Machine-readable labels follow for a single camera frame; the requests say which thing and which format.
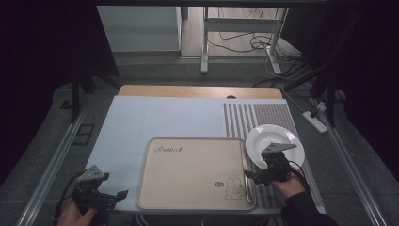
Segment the wooden floor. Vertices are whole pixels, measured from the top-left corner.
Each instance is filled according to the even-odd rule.
[[[263,18],[275,19],[281,15],[281,8],[209,8],[210,18]],[[237,37],[234,39],[223,40],[243,33],[233,32],[210,32],[208,39],[211,43],[225,46],[232,50],[241,52],[251,50],[251,39],[259,37],[262,42],[269,42],[271,34],[256,33]],[[182,23],[182,57],[200,57],[203,40],[203,8],[188,8],[188,20]],[[209,43],[209,56],[266,56],[264,49],[251,52],[237,53],[222,47],[214,46]],[[298,51],[283,39],[279,39],[280,49],[287,55],[297,54]]]

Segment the wall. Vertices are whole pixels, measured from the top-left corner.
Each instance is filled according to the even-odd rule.
[[[112,52],[180,51],[180,7],[97,9]]]

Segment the beige tray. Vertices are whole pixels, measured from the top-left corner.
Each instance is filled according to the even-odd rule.
[[[137,192],[143,209],[249,210],[255,185],[239,138],[154,138]]]

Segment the person's right hand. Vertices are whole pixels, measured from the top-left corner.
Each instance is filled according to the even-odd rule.
[[[290,173],[290,178],[285,182],[271,182],[270,184],[279,191],[284,200],[287,200],[291,196],[305,191],[305,187],[302,185],[302,182],[293,173]]]

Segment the person's left hand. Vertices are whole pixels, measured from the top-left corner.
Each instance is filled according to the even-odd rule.
[[[59,217],[57,226],[89,226],[96,213],[97,210],[89,208],[82,216],[76,202],[70,199]]]

